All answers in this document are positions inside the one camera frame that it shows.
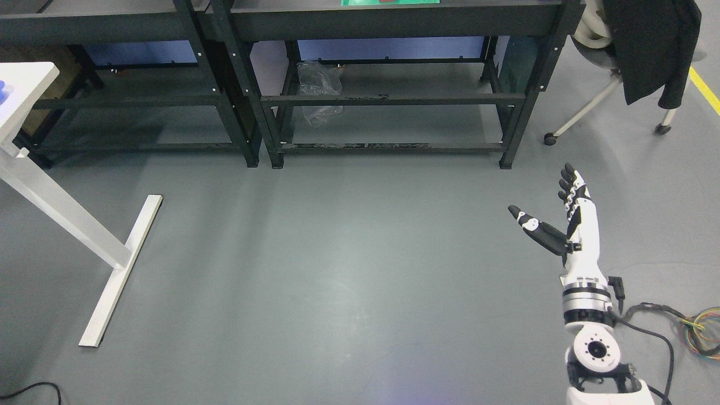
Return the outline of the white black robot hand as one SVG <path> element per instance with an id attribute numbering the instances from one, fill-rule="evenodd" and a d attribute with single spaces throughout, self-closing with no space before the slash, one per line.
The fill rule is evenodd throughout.
<path id="1" fill-rule="evenodd" d="M 558 197 L 565 208 L 568 225 L 560 231 L 538 220 L 515 205 L 507 210 L 533 241 L 556 256 L 561 257 L 565 274 L 561 283 L 591 282 L 608 286 L 597 261 L 600 255 L 600 231 L 596 203 L 591 197 L 586 180 L 578 169 L 565 164 L 560 172 Z"/>

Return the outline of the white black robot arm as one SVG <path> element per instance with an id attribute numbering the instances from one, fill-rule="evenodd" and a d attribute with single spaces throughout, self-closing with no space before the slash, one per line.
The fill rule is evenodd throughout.
<path id="1" fill-rule="evenodd" d="M 560 277 L 565 329 L 573 342 L 565 352 L 569 387 L 567 404 L 653 404 L 646 382 L 622 363 L 614 337 L 615 321 L 610 295 L 623 307 L 625 293 L 620 277 L 606 282 L 597 277 Z"/>

